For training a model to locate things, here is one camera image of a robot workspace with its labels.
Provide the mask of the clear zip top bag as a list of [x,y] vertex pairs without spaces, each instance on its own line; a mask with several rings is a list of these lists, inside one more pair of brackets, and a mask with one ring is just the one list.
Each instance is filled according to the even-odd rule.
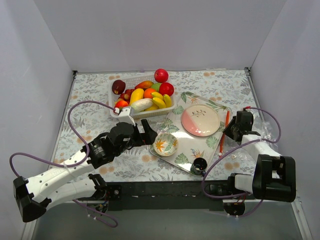
[[[251,107],[251,109],[262,111],[262,109],[257,107]],[[238,146],[233,150],[230,150],[226,154],[229,155],[235,150],[242,148],[257,162],[262,160],[279,160],[281,158],[281,154],[273,150],[270,147],[270,144],[275,144],[279,141],[282,131],[278,120],[276,120],[276,118],[272,114],[270,114],[269,116],[273,118],[273,120],[275,120],[275,123],[278,127],[278,137],[275,140],[262,137],[262,135],[259,132],[254,131],[252,128],[253,133],[244,135],[242,137],[242,141],[234,141],[230,138],[231,140],[236,142]]]

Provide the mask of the white radish toy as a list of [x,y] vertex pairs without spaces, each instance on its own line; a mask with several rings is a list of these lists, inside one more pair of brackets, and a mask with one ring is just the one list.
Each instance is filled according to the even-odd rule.
[[130,105],[135,113],[142,112],[153,106],[153,101],[151,98],[143,98],[133,102]]

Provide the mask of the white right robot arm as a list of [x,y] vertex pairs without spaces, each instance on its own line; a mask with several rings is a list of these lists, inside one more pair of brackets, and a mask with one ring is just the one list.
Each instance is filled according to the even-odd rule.
[[224,129],[224,134],[234,140],[237,147],[227,151],[217,159],[212,167],[238,149],[244,149],[252,158],[256,158],[253,175],[235,173],[228,178],[227,195],[212,195],[206,191],[205,181],[201,181],[201,189],[211,199],[237,199],[248,195],[263,202],[278,201],[292,203],[296,199],[296,162],[290,156],[283,156],[274,151],[270,144],[275,140],[263,138],[252,130],[254,117],[251,106],[239,110]]

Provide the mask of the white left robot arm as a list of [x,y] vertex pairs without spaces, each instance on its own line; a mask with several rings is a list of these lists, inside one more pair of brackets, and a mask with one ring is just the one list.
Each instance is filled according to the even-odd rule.
[[141,120],[144,131],[137,124],[119,122],[109,132],[103,132],[84,145],[62,167],[51,168],[39,175],[13,181],[14,198],[23,222],[32,222],[47,210],[72,200],[118,199],[100,174],[91,172],[111,163],[124,151],[152,145],[157,137],[146,119]]

